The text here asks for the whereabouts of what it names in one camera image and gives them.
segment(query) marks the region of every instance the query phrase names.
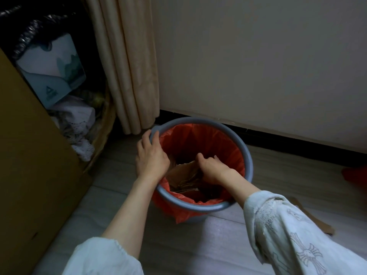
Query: left hand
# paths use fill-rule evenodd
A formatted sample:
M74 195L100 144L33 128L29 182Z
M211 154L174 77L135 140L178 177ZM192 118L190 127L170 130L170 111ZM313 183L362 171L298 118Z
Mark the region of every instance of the left hand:
M159 132L154 134L152 143L149 141L150 133L151 130L146 131L137 144L136 174L139 178L151 180L157 184L166 174L170 160L159 143Z

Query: gray trash can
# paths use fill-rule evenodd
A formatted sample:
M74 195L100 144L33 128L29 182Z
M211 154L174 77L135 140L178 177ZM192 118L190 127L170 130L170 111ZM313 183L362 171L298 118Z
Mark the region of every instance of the gray trash can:
M245 163L245 175L244 175L245 179L249 182L252 181L253 173L254 173L254 166L253 166L251 154L248 148L246 147L245 143L241 140L241 138L235 132L233 132L230 128L228 128L227 126L221 123L218 123L212 120L208 120L208 119L196 118L196 117L190 117L190 116L184 117L184 118L178 118L178 119L169 121L165 124L154 126L152 129L152 133L150 135L150 142L152 142L153 135L156 131L159 131L159 135L162 135L167 130L179 124L210 125L222 131L227 136L229 136L242 153L244 163ZM232 204L235 203L234 200L231 200L231 201L225 201L222 203L218 203L215 205L195 205L191 203L186 203L172 196L161 185L158 185L156 189L158 193L161 195L161 197L164 200L168 201L169 203L173 203L174 205L181 207L182 209L193 211L193 212L198 212L198 213L211 213L211 212L220 211L220 210L230 207ZM187 222L198 222L198 221L203 220L206 217L207 215L191 217Z

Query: curtain fold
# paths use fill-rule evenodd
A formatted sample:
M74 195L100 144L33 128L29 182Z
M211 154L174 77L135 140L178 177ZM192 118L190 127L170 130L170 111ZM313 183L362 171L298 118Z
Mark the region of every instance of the curtain fold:
M159 116L150 0L86 1L123 132L139 134Z

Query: red object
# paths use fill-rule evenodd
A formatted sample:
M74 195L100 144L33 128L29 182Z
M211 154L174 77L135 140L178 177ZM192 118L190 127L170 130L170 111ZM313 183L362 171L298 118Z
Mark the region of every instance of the red object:
M353 182L367 190L367 166L361 168L347 168L342 170L342 174L346 181Z
M235 169L242 176L245 173L245 163L240 149L225 133L210 125L179 124L164 132L160 136L159 141L164 152L168 155L173 155L177 164L191 162L201 152L204 158L216 155L224 164ZM172 196L196 205L215 205L232 198L227 190L223 189L218 199L212 199L205 203L196 203L193 199L182 194L171 192L165 177L159 183ZM157 191L154 192L152 200L163 212L175 217L177 224L185 222L190 217L205 214L185 210L168 203Z

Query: gray floor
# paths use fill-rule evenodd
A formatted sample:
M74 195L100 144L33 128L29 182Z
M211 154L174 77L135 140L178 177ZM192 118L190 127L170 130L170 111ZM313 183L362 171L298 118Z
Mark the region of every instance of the gray floor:
M34 274L61 274L75 246L102 234L135 180L138 136L110 141L91 175L93 186L64 225ZM336 229L333 240L367 259L366 196L341 176L342 166L249 146L253 183L298 198ZM261 265L236 204L199 224L176 225L151 206L140 255L145 274L274 274Z

